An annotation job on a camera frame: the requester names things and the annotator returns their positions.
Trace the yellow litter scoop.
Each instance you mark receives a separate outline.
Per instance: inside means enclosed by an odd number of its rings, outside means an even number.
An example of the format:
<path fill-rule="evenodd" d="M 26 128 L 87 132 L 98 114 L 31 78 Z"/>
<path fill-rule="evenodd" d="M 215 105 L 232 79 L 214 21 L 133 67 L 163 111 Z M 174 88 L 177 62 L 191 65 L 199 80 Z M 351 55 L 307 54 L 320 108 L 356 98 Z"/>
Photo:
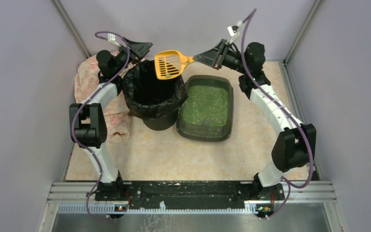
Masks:
<path fill-rule="evenodd" d="M 195 62 L 193 57 L 183 55 L 177 50 L 166 50 L 155 55 L 155 71 L 158 80 L 179 77 L 184 69 Z"/>

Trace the black trash bin with bag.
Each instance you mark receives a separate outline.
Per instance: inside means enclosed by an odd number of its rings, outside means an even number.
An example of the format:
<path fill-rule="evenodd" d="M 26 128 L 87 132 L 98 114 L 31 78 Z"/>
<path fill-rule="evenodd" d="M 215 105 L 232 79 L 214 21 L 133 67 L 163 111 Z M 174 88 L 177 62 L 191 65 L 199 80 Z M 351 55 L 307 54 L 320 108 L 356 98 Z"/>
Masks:
<path fill-rule="evenodd" d="M 122 90 L 129 116 L 139 118 L 154 131 L 173 126 L 178 111 L 187 99 L 182 76 L 159 80 L 153 60 L 144 60 L 123 77 Z"/>

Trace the dark grey litter box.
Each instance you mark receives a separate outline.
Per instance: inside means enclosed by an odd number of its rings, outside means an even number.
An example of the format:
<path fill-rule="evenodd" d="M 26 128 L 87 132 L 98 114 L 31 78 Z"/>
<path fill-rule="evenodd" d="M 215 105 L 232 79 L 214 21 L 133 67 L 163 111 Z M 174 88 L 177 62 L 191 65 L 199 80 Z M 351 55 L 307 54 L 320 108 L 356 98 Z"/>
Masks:
<path fill-rule="evenodd" d="M 177 132 L 184 138 L 221 142 L 232 132 L 234 93 L 230 81 L 213 75 L 193 75 L 186 82 L 188 98 L 179 110 Z"/>

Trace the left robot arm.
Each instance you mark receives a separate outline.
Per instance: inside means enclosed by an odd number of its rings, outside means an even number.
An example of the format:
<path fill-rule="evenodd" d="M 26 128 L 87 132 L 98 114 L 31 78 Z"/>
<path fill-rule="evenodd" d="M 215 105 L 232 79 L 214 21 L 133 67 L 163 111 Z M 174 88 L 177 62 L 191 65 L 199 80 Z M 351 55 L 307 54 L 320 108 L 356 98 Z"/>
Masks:
<path fill-rule="evenodd" d="M 128 65 L 139 63 L 153 46 L 151 42 L 126 38 L 123 42 L 117 55 L 107 50 L 96 54 L 98 86 L 82 103 L 69 106 L 71 139 L 88 154 L 98 172 L 99 179 L 88 194 L 94 194 L 97 201 L 119 200 L 127 194 L 106 145 L 108 131 L 103 111 L 122 91 L 121 72 Z"/>

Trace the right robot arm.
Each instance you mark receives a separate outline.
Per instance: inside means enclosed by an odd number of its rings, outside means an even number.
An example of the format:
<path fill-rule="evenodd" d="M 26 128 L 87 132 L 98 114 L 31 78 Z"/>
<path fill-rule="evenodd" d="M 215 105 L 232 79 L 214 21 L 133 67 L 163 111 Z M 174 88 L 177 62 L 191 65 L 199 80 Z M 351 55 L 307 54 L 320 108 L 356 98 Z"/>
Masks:
<path fill-rule="evenodd" d="M 314 163 L 316 128 L 297 119 L 278 98 L 263 71 L 265 46 L 251 42 L 243 52 L 234 46 L 222 39 L 214 48 L 193 59 L 216 70 L 227 67 L 239 72 L 241 92 L 263 112 L 273 128 L 277 138 L 271 161 L 253 179 L 254 193 L 264 198 L 283 180 L 285 173 Z"/>

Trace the green cat litter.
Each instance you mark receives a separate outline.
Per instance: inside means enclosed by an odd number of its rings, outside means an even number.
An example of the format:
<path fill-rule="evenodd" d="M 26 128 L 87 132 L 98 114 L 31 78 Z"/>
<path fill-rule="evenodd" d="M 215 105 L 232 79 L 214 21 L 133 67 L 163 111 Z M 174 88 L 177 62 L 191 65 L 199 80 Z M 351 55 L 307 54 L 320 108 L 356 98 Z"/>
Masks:
<path fill-rule="evenodd" d="M 183 106 L 183 120 L 201 126 L 224 126 L 228 119 L 228 102 L 228 92 L 223 88 L 192 86 Z"/>

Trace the pink patterned cloth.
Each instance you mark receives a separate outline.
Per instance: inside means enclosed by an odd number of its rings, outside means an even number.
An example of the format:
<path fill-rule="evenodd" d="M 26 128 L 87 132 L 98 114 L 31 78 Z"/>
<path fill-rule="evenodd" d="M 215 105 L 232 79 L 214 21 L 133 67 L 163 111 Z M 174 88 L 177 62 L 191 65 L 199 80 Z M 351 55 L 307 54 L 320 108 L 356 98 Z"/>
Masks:
<path fill-rule="evenodd" d="M 95 56 L 82 62 L 74 80 L 74 97 L 77 103 L 84 102 L 98 88 L 100 69 Z M 131 119 L 128 115 L 124 94 L 121 92 L 113 98 L 103 115 L 107 126 L 107 141 L 111 143 L 124 142 L 130 137 Z"/>

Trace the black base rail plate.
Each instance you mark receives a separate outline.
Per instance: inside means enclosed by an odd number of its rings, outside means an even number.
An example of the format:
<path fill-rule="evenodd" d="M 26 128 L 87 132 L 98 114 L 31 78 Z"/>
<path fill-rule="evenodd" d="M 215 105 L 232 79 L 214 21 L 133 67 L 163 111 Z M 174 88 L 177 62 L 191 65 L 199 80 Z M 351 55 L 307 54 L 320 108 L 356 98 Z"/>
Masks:
<path fill-rule="evenodd" d="M 97 201 L 128 201 L 129 209 L 242 209 L 245 201 L 283 201 L 282 184 L 262 188 L 252 181 L 130 181 L 99 183 Z"/>

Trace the aluminium frame rail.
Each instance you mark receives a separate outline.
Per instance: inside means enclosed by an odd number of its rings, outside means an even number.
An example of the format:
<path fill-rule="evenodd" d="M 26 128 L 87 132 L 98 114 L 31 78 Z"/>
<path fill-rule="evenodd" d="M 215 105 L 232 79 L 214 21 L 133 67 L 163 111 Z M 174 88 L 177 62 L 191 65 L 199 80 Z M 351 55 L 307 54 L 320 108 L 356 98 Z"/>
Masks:
<path fill-rule="evenodd" d="M 48 203 L 59 213 L 92 214 L 257 214 L 281 203 L 333 203 L 329 181 L 313 181 L 302 189 L 280 183 L 255 193 L 251 181 L 129 181 L 119 199 L 110 194 L 89 195 L 92 182 L 54 183 Z"/>

